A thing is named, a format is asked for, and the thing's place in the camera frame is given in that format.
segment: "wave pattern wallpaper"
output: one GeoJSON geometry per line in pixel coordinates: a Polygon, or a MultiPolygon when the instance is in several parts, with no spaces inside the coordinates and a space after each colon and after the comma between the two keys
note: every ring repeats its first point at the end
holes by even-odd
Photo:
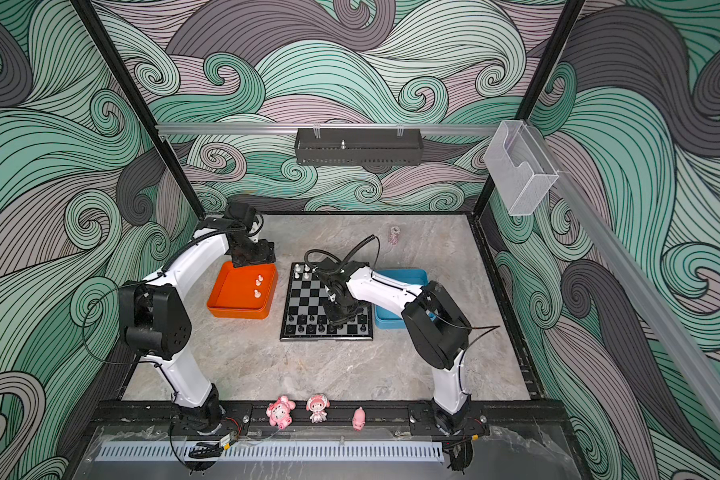
{"type": "Polygon", "coordinates": [[[0,0],[0,479],[60,478],[115,362],[116,295],[193,224],[67,0],[0,0]]]}
{"type": "MultiPolygon", "coordinates": [[[[586,12],[532,122],[720,372],[720,0],[586,12]]],[[[720,433],[553,189],[487,235],[595,478],[720,479],[720,433]]]]}
{"type": "MultiPolygon", "coordinates": [[[[94,3],[159,122],[494,124],[564,0],[94,3]]],[[[471,210],[488,176],[486,138],[427,138],[426,163],[369,170],[297,165],[294,140],[172,138],[209,210],[471,210]]]]}

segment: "blue tray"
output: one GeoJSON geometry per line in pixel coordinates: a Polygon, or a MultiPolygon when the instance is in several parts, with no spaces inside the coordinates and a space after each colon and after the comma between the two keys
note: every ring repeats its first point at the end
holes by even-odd
{"type": "MultiPolygon", "coordinates": [[[[413,285],[423,286],[429,283],[427,272],[424,272],[420,268],[377,270],[377,272],[399,282],[411,283],[413,285]]],[[[405,328],[405,322],[399,316],[380,306],[374,306],[374,308],[376,309],[376,327],[382,330],[405,328]]]]}

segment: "plush toy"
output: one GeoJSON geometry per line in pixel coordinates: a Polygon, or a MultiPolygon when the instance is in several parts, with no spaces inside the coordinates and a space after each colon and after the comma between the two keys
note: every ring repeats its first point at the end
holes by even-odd
{"type": "Polygon", "coordinates": [[[278,398],[277,402],[270,403],[266,410],[266,415],[269,417],[269,425],[277,425],[281,430],[291,425],[291,422],[293,422],[291,410],[294,408],[296,408],[296,403],[293,400],[288,400],[288,397],[285,395],[278,398]]]}
{"type": "Polygon", "coordinates": [[[328,401],[328,398],[325,395],[321,393],[316,393],[315,395],[311,396],[309,400],[307,400],[307,410],[312,412],[312,414],[309,416],[309,419],[312,420],[312,423],[320,423],[325,420],[328,416],[328,414],[326,413],[326,408],[330,406],[331,403],[328,401]]]}
{"type": "Polygon", "coordinates": [[[365,426],[365,410],[362,407],[355,410],[355,415],[352,418],[352,427],[358,432],[365,426]]]}

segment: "chessboard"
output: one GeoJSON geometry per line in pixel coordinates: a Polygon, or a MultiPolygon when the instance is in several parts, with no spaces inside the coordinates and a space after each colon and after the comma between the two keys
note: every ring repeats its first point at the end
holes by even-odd
{"type": "Polygon", "coordinates": [[[280,340],[373,340],[373,305],[361,302],[354,318],[344,325],[330,326],[323,309],[323,304],[330,301],[326,286],[312,272],[305,272],[305,266],[291,264],[280,340]]]}

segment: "orange tray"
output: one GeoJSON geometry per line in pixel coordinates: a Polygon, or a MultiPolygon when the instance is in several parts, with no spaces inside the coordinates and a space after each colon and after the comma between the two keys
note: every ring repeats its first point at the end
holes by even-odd
{"type": "Polygon", "coordinates": [[[208,310],[214,316],[224,318],[265,319],[272,306],[276,285],[275,264],[235,268],[232,262],[225,262],[208,299],[208,310]],[[259,275],[264,277],[261,285],[256,284],[259,275]],[[254,290],[262,293],[259,298],[254,295],[254,290]]]}

